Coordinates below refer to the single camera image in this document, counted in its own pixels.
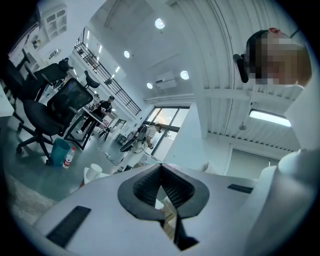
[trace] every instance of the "white ceiling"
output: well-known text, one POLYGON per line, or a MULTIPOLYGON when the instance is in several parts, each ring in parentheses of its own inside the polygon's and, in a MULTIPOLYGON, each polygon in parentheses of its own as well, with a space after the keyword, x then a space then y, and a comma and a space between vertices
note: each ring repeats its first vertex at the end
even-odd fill
POLYGON ((105 63, 107 69, 121 66, 119 78, 130 81, 143 98, 194 93, 204 133, 286 151, 300 147, 291 128, 249 118, 249 111, 284 115, 301 89, 252 80, 243 84, 232 59, 244 52, 247 39, 258 30, 276 27, 287 35, 296 30, 272 0, 108 0, 92 19, 101 25, 101 34, 132 54, 126 59, 122 50, 115 52, 101 42, 113 57, 105 63), (164 21, 164 29, 155 27, 157 18, 164 21), (189 80, 180 78, 182 70, 188 70, 189 80), (148 82, 154 85, 156 76, 168 71, 176 87, 147 89, 148 82), (242 123, 245 131, 239 130, 242 123))

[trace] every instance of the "blue bin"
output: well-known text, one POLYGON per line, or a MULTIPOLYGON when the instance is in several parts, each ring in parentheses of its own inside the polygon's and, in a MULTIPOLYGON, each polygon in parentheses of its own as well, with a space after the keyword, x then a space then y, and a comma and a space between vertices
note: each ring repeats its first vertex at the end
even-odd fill
POLYGON ((51 151, 53 166, 62 166, 69 150, 70 146, 65 140, 56 138, 51 151))

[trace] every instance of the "chair wheel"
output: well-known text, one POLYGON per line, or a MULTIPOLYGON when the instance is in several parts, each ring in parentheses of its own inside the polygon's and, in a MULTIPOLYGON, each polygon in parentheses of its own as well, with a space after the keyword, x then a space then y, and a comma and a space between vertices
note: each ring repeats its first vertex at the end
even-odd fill
POLYGON ((53 163, 52 159, 47 159, 47 160, 45 161, 45 164, 46 164, 47 166, 52 166, 54 163, 53 163))
POLYGON ((22 153, 22 148, 21 147, 17 147, 16 148, 16 153, 20 155, 22 153))

